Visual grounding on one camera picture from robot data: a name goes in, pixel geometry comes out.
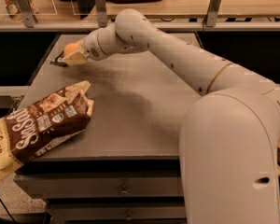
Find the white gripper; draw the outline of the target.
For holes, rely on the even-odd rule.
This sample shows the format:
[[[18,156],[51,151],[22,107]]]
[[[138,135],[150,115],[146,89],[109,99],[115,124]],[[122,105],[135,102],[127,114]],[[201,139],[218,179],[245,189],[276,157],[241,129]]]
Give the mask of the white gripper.
[[[86,37],[76,41],[76,43],[79,44],[79,47],[68,55],[63,56],[63,61],[67,65],[85,64],[88,61],[85,51],[88,53],[89,58],[95,61],[101,61],[107,58],[107,55],[100,47],[99,33],[97,31],[91,32]]]

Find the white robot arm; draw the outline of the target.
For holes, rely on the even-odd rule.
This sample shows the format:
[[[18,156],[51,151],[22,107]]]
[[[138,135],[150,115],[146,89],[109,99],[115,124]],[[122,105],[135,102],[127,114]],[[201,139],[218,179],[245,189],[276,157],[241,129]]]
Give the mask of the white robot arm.
[[[179,135],[188,224],[280,224],[280,87],[125,9],[63,49],[66,64],[148,50],[200,94]]]

